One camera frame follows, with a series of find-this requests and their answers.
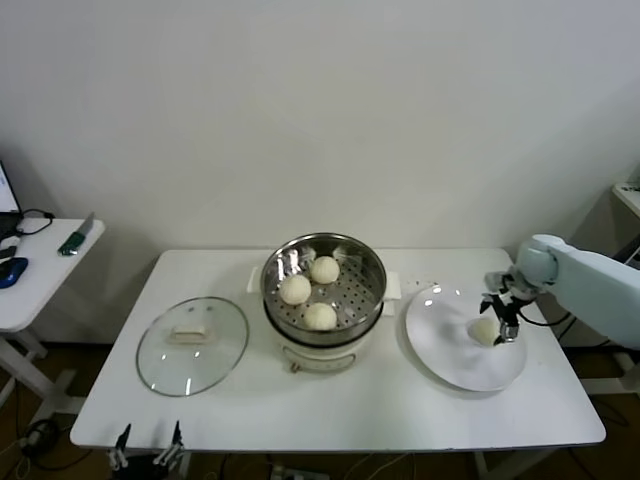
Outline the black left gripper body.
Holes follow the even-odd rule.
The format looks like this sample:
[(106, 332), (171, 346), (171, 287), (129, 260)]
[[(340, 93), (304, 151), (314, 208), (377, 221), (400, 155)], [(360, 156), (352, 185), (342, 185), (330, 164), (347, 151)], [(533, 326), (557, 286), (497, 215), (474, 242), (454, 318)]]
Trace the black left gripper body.
[(161, 452), (126, 453), (127, 463), (113, 463), (113, 478), (122, 480), (185, 479), (190, 466), (190, 454), (185, 450), (174, 463), (154, 463)]

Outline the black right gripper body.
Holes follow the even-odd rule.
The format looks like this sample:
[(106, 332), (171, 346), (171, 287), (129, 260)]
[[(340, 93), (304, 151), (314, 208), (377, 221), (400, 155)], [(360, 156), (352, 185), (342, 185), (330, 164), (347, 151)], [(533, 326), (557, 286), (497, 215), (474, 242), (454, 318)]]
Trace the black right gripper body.
[(499, 320), (515, 322), (521, 310), (535, 300), (538, 289), (513, 279), (493, 279), (492, 295), (492, 307)]

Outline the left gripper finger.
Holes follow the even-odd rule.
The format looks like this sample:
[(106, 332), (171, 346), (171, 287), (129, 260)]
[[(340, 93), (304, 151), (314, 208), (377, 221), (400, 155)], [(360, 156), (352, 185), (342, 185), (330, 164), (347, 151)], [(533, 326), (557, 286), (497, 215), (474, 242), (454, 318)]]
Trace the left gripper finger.
[(174, 463), (181, 452), (184, 450), (184, 444), (182, 441), (182, 432), (180, 428), (180, 422), (177, 421), (173, 430), (171, 444), (165, 448), (158, 456), (153, 460), (154, 463)]
[(118, 436), (115, 446), (109, 450), (108, 458), (110, 463), (127, 463), (126, 444), (131, 432), (132, 424), (129, 423), (124, 431)]

